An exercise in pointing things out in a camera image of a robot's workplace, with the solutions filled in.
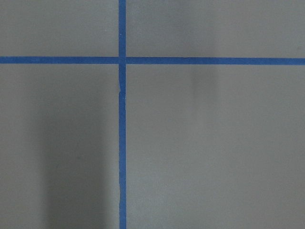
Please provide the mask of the blue tape strip lengthwise right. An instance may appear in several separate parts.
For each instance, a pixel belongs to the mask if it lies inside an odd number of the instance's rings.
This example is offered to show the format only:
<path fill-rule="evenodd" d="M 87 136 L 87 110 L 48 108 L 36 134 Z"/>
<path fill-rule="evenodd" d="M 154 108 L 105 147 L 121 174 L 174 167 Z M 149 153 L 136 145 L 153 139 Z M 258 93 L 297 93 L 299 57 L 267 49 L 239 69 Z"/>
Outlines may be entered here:
<path fill-rule="evenodd" d="M 126 1 L 119 0 L 119 228 L 127 228 L 126 208 Z"/>

